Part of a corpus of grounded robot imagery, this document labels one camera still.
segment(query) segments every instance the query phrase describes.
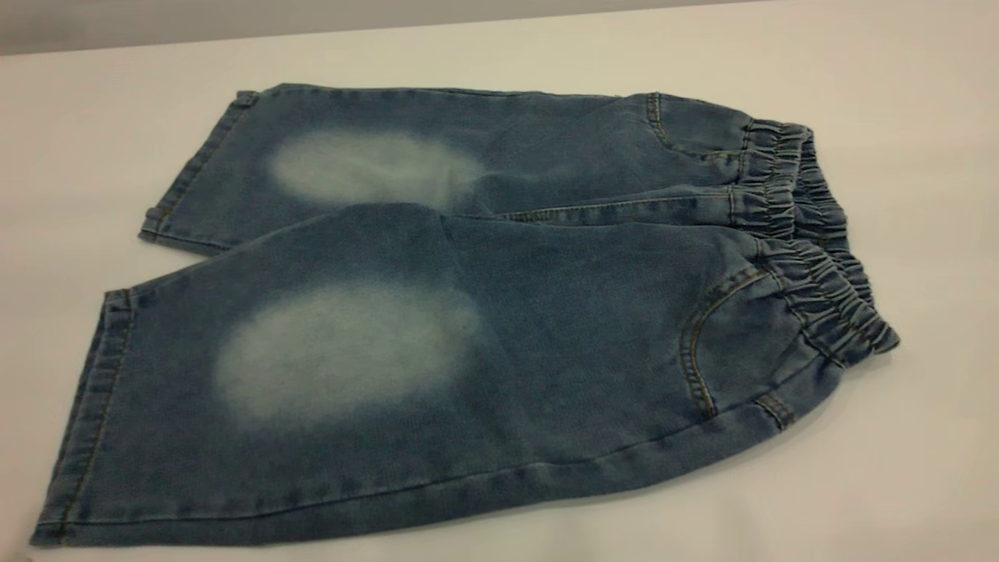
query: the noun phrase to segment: jeans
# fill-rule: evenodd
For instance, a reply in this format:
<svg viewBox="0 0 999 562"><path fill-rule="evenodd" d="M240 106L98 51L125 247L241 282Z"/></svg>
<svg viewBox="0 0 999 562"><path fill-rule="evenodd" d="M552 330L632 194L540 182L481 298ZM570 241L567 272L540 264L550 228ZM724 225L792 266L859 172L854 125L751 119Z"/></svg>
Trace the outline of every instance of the jeans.
<svg viewBox="0 0 999 562"><path fill-rule="evenodd" d="M811 131L664 94L241 93L105 295L32 543L251 545L648 486L898 337Z"/></svg>

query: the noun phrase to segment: white surface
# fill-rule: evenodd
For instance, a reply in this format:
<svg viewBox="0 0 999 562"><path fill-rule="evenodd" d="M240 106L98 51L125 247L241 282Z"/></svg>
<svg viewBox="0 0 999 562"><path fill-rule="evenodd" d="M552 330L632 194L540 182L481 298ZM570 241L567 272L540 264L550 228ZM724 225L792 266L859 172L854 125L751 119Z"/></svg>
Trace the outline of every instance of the white surface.
<svg viewBox="0 0 999 562"><path fill-rule="evenodd" d="M816 130L902 346L747 454L648 490L268 549L97 561L999 560L999 9L759 2L0 58L0 554L40 509L101 292L237 89L661 90Z"/></svg>
<svg viewBox="0 0 999 562"><path fill-rule="evenodd" d="M746 1L3 0L0 2L0 54Z"/></svg>

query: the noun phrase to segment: shorts leg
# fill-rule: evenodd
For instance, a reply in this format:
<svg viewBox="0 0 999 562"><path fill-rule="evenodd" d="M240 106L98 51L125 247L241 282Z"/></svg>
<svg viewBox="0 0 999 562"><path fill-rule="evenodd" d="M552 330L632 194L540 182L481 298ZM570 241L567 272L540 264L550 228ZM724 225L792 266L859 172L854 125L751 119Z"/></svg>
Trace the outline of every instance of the shorts leg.
<svg viewBox="0 0 999 562"><path fill-rule="evenodd" d="M357 203L493 216L737 183L751 118L660 94L242 92L141 237L213 255ZM670 223L662 206L656 222Z"/></svg>
<svg viewBox="0 0 999 562"><path fill-rule="evenodd" d="M720 227L355 205L109 293L38 545L247 545L633 489L781 431L897 337Z"/></svg>

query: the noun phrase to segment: faded patch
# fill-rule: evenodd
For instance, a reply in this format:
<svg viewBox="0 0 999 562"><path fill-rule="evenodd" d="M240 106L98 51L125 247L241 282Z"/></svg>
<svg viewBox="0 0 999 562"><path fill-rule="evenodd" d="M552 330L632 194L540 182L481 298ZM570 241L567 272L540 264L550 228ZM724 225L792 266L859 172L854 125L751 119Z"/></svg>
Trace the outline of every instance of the faded patch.
<svg viewBox="0 0 999 562"><path fill-rule="evenodd" d="M282 299L236 327L215 382L253 427L335 420L440 389L465 367L480 328L447 288L335 285Z"/></svg>
<svg viewBox="0 0 999 562"><path fill-rule="evenodd" d="M271 173L290 193L320 203L421 203L451 211L483 166L432 139L403 133L311 132L286 141Z"/></svg>

